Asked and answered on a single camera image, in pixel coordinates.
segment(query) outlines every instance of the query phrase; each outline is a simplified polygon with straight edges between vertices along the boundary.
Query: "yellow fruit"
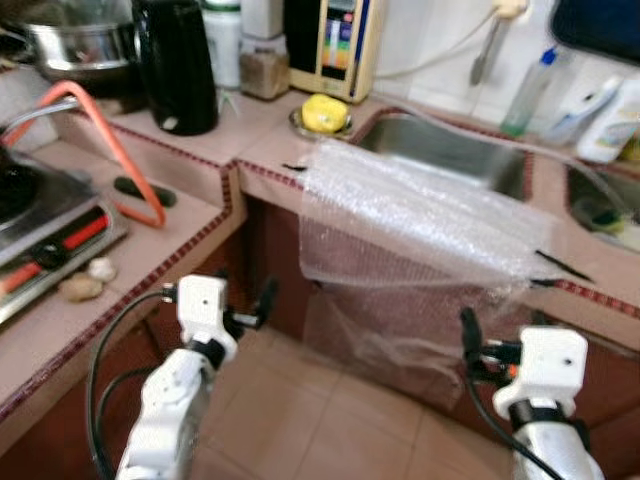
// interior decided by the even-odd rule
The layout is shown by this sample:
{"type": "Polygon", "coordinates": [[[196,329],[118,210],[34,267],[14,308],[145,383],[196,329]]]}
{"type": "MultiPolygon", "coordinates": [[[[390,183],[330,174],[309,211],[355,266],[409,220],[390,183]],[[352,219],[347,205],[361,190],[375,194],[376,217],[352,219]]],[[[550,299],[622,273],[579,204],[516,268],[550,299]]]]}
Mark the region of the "yellow fruit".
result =
{"type": "Polygon", "coordinates": [[[302,105],[302,123],[318,133],[334,133],[347,123],[349,107],[344,102],[320,93],[302,105]]]}

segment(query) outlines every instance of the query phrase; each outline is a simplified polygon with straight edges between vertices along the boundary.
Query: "bubble wrap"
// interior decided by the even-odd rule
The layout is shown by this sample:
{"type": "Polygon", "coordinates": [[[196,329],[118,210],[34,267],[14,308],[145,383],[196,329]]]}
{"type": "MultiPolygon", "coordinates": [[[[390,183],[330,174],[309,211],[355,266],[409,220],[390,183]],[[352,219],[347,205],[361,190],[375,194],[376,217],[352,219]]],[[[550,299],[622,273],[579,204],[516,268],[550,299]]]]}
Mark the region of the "bubble wrap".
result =
{"type": "Polygon", "coordinates": [[[305,342],[356,372],[452,408],[463,392],[461,309],[517,337],[529,279],[557,278],[555,219],[503,195],[338,142],[310,155],[300,264],[318,289],[305,342]]]}

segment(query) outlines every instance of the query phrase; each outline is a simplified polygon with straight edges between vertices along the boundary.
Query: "gas stove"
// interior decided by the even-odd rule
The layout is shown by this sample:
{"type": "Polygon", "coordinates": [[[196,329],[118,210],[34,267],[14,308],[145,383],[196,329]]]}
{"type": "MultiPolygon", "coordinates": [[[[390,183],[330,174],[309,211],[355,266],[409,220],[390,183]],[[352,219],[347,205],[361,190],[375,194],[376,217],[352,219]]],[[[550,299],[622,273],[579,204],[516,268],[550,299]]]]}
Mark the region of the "gas stove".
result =
{"type": "Polygon", "coordinates": [[[0,324],[127,231],[115,207],[78,176],[21,153],[10,160],[0,193],[0,324]]]}

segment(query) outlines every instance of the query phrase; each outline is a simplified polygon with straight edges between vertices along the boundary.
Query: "small plate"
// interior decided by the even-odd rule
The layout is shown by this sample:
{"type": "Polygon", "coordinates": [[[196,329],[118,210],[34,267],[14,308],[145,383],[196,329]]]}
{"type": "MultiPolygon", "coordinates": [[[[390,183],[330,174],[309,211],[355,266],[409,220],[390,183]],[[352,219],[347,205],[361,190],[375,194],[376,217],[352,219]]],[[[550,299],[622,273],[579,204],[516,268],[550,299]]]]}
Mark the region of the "small plate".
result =
{"type": "Polygon", "coordinates": [[[304,124],[302,123],[302,108],[293,109],[293,111],[289,114],[289,124],[291,125],[291,128],[293,129],[293,131],[296,132],[298,135],[304,138],[310,138],[312,140],[319,140],[321,138],[337,138],[340,140],[345,140],[349,137],[349,134],[351,134],[351,130],[353,129],[353,124],[351,122],[351,115],[348,115],[347,121],[345,122],[344,127],[342,127],[337,132],[333,132],[333,133],[313,132],[305,128],[304,124]]]}

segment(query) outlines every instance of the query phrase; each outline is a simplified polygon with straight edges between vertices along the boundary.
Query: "tiled countertop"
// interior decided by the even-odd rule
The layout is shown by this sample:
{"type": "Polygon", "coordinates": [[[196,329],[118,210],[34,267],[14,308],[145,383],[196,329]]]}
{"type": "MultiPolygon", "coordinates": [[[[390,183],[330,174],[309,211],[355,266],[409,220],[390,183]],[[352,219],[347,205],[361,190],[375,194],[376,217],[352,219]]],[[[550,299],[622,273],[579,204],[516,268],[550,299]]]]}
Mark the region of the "tiled countertop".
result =
{"type": "MultiPolygon", "coordinates": [[[[177,189],[180,201],[168,211],[165,231],[132,225],[130,235],[111,249],[109,255],[125,267],[103,296],[70,307],[50,295],[2,332],[0,454],[80,378],[86,370],[88,343],[122,308],[123,298],[128,301],[132,292],[137,295],[153,283],[187,273],[244,221],[243,193],[299,211],[300,174],[282,165],[302,164],[313,148],[312,141],[298,137],[288,125],[289,113],[306,98],[292,91],[264,103],[235,95],[239,115],[226,106],[218,127],[195,137],[162,132],[147,111],[110,120],[143,173],[154,183],[177,189]],[[58,311],[60,315],[51,315],[58,311]],[[98,318],[95,312],[106,313],[98,318]],[[27,338],[35,339],[33,352],[28,360],[20,360],[27,338]],[[22,364],[14,368],[18,361],[22,364]],[[54,375],[55,381],[47,381],[54,375]]],[[[354,135],[385,107],[375,100],[354,107],[354,135]]],[[[87,118],[55,118],[60,141],[36,156],[62,167],[87,168],[99,185],[106,185],[118,167],[105,160],[113,160],[111,153],[87,118]]],[[[534,166],[531,203],[565,220],[565,233],[572,241],[559,249],[561,257],[591,275],[596,284],[572,279],[557,288],[536,290],[526,302],[640,351],[640,291],[634,288],[640,255],[614,249],[578,227],[566,213],[564,168],[539,157],[534,166]]]]}

